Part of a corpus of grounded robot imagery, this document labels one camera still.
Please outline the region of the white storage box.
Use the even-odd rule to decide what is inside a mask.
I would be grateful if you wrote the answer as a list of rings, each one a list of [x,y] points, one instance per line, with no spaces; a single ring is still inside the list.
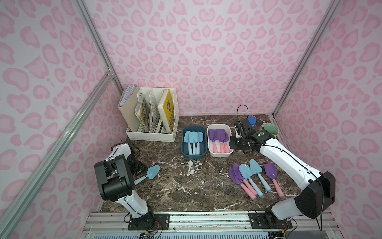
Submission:
[[[228,156],[230,156],[234,152],[234,150],[231,149],[230,153],[221,153],[220,152],[220,142],[218,139],[216,139],[216,145],[218,148],[218,153],[213,152],[213,145],[212,145],[211,140],[209,139],[209,133],[208,133],[209,129],[215,129],[215,130],[216,129],[223,129],[228,133],[229,137],[231,137],[232,136],[231,128],[226,124],[212,124],[212,125],[208,126],[208,129],[207,129],[208,149],[209,149],[210,155],[213,157],[228,157]]]

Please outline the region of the purple square shovel pink handle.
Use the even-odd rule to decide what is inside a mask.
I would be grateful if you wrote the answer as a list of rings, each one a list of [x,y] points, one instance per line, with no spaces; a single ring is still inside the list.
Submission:
[[[211,140],[212,145],[213,145],[213,152],[218,153],[218,148],[216,145],[216,130],[215,129],[209,129],[208,133],[209,133],[209,139]]]

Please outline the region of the teal heart shovel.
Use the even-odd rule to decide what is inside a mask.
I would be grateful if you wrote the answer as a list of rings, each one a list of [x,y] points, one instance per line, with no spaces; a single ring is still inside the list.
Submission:
[[[204,134],[202,132],[198,132],[198,142],[196,145],[196,155],[200,155],[200,143],[204,141]]]

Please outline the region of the dark teal storage box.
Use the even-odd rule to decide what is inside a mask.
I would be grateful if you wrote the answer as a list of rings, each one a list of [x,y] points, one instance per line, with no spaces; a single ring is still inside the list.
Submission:
[[[199,125],[186,126],[181,137],[181,152],[187,159],[202,159],[208,150],[207,133]]]

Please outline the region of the teal round shovel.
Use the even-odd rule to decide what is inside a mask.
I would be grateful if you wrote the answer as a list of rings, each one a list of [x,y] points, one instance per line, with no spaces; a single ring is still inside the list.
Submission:
[[[192,155],[196,155],[196,145],[197,145],[197,142],[198,142],[198,132],[191,131],[191,133],[189,135],[189,141],[190,141],[192,149],[193,149],[193,154]]]
[[[185,136],[184,136],[184,143],[188,144],[188,155],[192,155],[193,154],[193,149],[192,149],[191,143],[189,141],[190,133],[191,132],[188,130],[188,131],[185,132]]]

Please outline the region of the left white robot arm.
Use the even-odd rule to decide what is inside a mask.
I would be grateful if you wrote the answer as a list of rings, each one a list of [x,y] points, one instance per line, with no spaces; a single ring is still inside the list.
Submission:
[[[132,222],[152,223],[154,214],[147,202],[135,190],[135,176],[144,175],[148,168],[135,156],[130,142],[115,144],[111,154],[94,165],[99,193],[103,200],[117,202],[128,210]]]

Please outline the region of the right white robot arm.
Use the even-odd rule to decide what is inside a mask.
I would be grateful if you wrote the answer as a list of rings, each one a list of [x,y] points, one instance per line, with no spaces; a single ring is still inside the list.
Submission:
[[[295,216],[316,219],[335,202],[336,179],[321,173],[286,149],[270,132],[254,129],[248,119],[234,125],[237,135],[230,138],[230,148],[257,151],[280,167],[298,185],[301,193],[269,206],[265,212],[268,225]]]

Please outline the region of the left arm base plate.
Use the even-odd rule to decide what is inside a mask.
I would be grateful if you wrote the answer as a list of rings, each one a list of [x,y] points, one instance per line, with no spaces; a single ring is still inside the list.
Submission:
[[[159,228],[159,230],[169,230],[170,223],[170,214],[158,213],[152,214],[147,213],[142,217],[137,219],[130,219],[128,222],[128,230],[129,231],[143,231],[143,230],[155,230]]]

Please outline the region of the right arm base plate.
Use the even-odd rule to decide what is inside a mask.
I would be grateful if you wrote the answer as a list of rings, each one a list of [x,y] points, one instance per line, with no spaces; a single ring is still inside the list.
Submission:
[[[252,229],[257,230],[284,230],[293,229],[290,219],[278,220],[270,213],[249,211],[247,213]]]

